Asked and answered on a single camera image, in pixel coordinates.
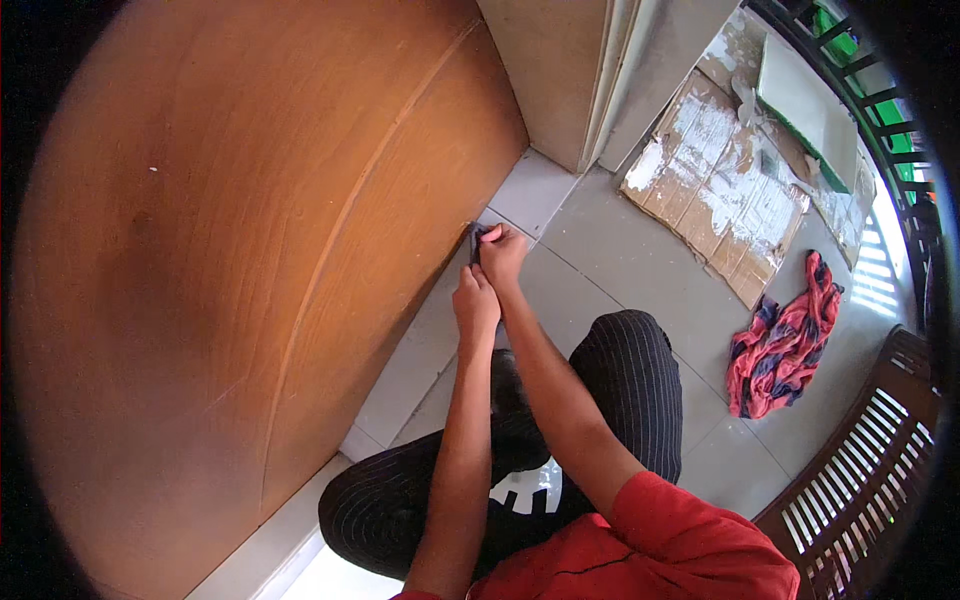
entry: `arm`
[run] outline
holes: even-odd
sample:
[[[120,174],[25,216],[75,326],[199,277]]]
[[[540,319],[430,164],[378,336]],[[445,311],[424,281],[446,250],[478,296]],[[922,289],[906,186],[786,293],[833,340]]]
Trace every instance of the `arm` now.
[[[500,309],[480,271],[464,267],[453,295],[457,379],[433,470],[426,526],[404,591],[464,598],[487,524],[490,493],[490,364]]]
[[[519,289],[526,240],[500,225],[481,238],[517,370],[537,426],[561,467],[664,579],[715,597],[795,597],[800,576],[743,517],[663,481],[620,443]]]
[[[610,520],[617,492],[645,468],[613,435],[523,297],[517,278],[526,250],[525,238],[502,224],[481,237],[481,262],[500,300],[537,427],[560,466]]]

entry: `black metal railing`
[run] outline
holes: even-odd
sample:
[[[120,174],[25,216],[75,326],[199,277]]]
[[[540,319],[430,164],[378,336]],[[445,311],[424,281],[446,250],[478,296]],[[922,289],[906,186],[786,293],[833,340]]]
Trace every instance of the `black metal railing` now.
[[[929,156],[923,150],[923,137],[918,124],[911,120],[909,115],[906,120],[888,122],[877,108],[882,103],[903,99],[904,94],[895,85],[868,94],[856,83],[854,75],[880,63],[880,57],[873,52],[858,52],[857,56],[844,63],[828,50],[831,42],[844,35],[862,40],[848,17],[841,18],[825,30],[821,27],[823,31],[817,34],[817,28],[811,24],[818,12],[824,9],[812,0],[795,0],[789,2],[788,6],[777,0],[746,0],[744,6],[763,18],[793,46],[829,85],[856,120],[860,136],[897,211],[913,278],[918,327],[923,331],[927,269],[930,266],[931,248],[939,244],[940,229],[936,222],[936,210],[929,209],[929,195],[934,188],[930,181],[905,178],[905,170],[898,167],[928,163]],[[895,149],[895,136],[909,136],[911,143],[906,151],[902,147]]]

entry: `cardboard sheet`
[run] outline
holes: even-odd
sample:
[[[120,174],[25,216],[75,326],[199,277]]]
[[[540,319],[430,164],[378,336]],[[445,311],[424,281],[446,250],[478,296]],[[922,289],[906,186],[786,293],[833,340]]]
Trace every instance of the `cardboard sheet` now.
[[[753,307],[777,274],[809,205],[765,133],[694,69],[621,190]]]
[[[743,9],[737,9],[720,33],[713,39],[697,68],[723,91],[735,98],[733,81],[747,87],[756,87],[763,60],[763,45],[771,34],[769,26]],[[770,43],[780,43],[776,35]],[[794,174],[812,187],[813,204],[823,216],[852,269],[860,253],[860,243],[867,215],[876,198],[871,165],[862,150],[857,153],[856,172],[851,194],[834,191],[822,174],[811,172],[805,157],[806,148],[780,120],[765,109],[760,109],[757,127],[764,131],[790,165]]]

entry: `door panel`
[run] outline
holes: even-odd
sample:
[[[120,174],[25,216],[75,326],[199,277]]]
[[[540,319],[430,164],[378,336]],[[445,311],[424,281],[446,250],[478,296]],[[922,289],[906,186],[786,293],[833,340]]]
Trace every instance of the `door panel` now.
[[[134,0],[85,59],[10,327],[33,468],[105,595],[184,596],[335,451],[525,145],[477,18]]]
[[[278,399],[266,511],[336,451],[439,274],[436,257],[456,247],[525,148],[519,122],[478,23],[397,128],[327,260]],[[336,435],[319,440],[324,422]]]

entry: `red and blue cloth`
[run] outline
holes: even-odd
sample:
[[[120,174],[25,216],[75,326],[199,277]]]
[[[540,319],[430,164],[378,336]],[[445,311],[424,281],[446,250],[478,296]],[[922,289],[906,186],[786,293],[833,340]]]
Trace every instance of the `red and blue cloth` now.
[[[750,328],[733,336],[727,392],[734,417],[761,419],[791,406],[813,378],[844,289],[814,250],[806,256],[806,283],[782,310],[761,298]]]

